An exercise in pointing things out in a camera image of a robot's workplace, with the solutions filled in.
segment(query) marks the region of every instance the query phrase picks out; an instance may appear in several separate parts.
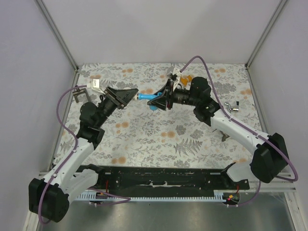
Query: white wall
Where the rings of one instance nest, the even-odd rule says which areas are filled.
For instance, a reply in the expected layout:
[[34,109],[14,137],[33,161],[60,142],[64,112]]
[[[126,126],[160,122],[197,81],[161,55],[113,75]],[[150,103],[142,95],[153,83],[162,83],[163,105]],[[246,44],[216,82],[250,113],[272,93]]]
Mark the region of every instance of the white wall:
[[285,138],[308,215],[308,1],[291,0],[251,66],[271,133]]
[[76,62],[246,63],[279,0],[44,0]]
[[56,103],[74,72],[33,0],[2,1],[0,22],[0,229],[19,231],[28,185],[51,160]]

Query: floral pattern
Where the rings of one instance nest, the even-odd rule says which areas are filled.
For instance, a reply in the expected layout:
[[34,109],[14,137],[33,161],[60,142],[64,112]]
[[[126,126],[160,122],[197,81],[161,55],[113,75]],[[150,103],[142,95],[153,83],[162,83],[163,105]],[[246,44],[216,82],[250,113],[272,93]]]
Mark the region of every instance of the floral pattern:
[[[138,88],[141,93],[155,93],[167,81],[166,70],[171,64],[85,64],[80,70],[78,85],[100,80],[101,88]],[[234,116],[260,129],[246,70],[241,64],[209,64],[216,90],[222,102],[240,102],[240,111]],[[191,77],[207,78],[202,64],[191,64],[184,72]],[[94,103],[98,93],[88,89]],[[66,125],[76,133],[79,128],[79,110],[87,101],[85,95],[73,99]],[[135,167],[224,168],[233,161],[246,161],[251,154],[238,142],[199,122],[193,107],[176,104],[172,110],[151,111],[146,101],[132,101],[123,110],[115,112],[103,124],[105,135],[96,150],[83,164]],[[55,156],[58,163],[69,151],[74,140],[68,132],[62,134]]]

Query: orange object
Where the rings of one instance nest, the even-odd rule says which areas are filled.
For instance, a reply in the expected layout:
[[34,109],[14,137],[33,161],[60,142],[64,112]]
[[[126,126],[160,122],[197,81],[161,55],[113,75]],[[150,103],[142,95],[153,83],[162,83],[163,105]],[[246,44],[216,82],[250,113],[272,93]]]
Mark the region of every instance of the orange object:
[[186,87],[187,83],[188,83],[188,79],[187,78],[180,78],[181,83]]
[[188,82],[191,82],[192,81],[192,78],[191,76],[187,76],[187,79],[188,79]]

